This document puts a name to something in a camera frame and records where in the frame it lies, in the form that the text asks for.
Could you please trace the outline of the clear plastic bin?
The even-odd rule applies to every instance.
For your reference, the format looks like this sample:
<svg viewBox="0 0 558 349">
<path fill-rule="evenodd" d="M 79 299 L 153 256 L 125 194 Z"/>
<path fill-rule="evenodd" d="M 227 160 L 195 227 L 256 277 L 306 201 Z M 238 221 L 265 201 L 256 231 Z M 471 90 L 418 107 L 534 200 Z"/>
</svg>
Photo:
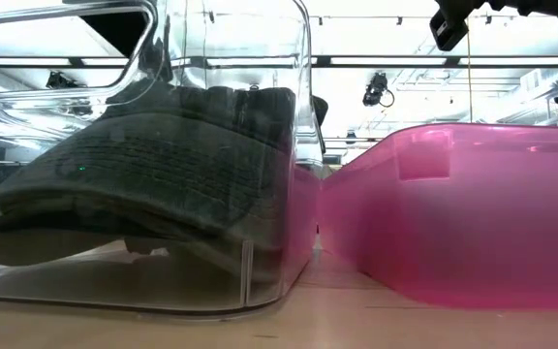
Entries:
<svg viewBox="0 0 558 349">
<path fill-rule="evenodd" d="M 146 27 L 125 57 L 82 16 L 142 12 Z M 192 56 L 297 58 L 290 68 L 173 67 Z M 0 301 L 212 314 L 280 300 L 307 265 L 317 231 L 324 147 L 323 100 L 312 93 L 310 16 L 304 0 L 0 0 L 0 56 L 118 57 L 119 69 L 0 67 L 0 184 L 113 106 L 129 106 L 156 85 L 238 90 L 285 87 L 295 97 L 287 223 L 280 272 L 252 277 L 254 247 L 241 271 L 198 257 L 130 252 L 123 240 L 31 266 L 0 265 Z"/>
</svg>

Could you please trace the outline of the dark grey cap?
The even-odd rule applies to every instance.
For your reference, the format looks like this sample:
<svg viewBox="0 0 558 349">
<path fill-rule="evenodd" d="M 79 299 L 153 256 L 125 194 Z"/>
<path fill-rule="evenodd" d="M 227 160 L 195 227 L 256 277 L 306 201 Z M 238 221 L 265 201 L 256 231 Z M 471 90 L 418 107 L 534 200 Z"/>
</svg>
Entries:
<svg viewBox="0 0 558 349">
<path fill-rule="evenodd" d="M 156 85 L 113 106 L 0 184 L 0 265 L 31 266 L 115 240 L 252 277 L 279 272 L 295 94 Z"/>
</svg>

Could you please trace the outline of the black ceiling light rail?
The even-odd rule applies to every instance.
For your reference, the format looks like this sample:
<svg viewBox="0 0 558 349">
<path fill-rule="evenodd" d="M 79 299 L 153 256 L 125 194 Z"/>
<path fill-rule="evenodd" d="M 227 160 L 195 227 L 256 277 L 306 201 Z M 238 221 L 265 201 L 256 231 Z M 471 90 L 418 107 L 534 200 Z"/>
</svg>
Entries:
<svg viewBox="0 0 558 349">
<path fill-rule="evenodd" d="M 118 57 L 20 57 L 0 56 L 1 68 L 63 68 L 63 69 L 119 69 L 132 64 L 127 58 Z M 278 56 L 192 56 L 175 58 L 173 67 L 197 67 L 208 69 L 258 69 L 290 68 L 297 58 L 289 55 Z M 315 69 L 558 69 L 558 55 L 314 55 L 311 66 Z"/>
</svg>

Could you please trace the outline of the pink plastic bin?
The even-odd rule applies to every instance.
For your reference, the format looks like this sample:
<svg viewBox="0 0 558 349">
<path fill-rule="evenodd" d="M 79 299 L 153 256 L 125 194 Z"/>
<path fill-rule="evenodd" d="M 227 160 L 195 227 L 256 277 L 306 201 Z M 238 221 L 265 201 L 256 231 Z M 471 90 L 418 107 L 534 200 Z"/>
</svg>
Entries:
<svg viewBox="0 0 558 349">
<path fill-rule="evenodd" d="M 395 132 L 325 178 L 322 243 L 409 299 L 558 309 L 558 127 Z"/>
</svg>

